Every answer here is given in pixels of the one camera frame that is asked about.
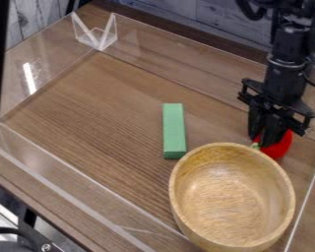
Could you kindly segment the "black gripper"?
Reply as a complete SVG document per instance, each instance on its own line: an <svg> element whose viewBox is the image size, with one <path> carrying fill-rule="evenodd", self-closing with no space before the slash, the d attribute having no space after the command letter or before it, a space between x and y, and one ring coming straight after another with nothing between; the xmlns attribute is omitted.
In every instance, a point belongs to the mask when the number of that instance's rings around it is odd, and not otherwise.
<svg viewBox="0 0 315 252"><path fill-rule="evenodd" d="M261 146L278 143L287 129L304 136L315 112L304 102L306 58L283 60L270 55L265 80L245 78L238 99L249 105L249 136L261 132Z"/></svg>

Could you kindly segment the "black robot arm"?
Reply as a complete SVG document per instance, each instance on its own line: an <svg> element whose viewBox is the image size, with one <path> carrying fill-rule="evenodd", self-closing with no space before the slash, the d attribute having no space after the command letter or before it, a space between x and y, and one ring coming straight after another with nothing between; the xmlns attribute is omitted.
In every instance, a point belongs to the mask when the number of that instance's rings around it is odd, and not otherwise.
<svg viewBox="0 0 315 252"><path fill-rule="evenodd" d="M269 147L286 132L305 135L315 117L302 100L306 88L315 88L315 0L235 2L250 20L273 21L265 79L243 79L238 95L249 105L249 136Z"/></svg>

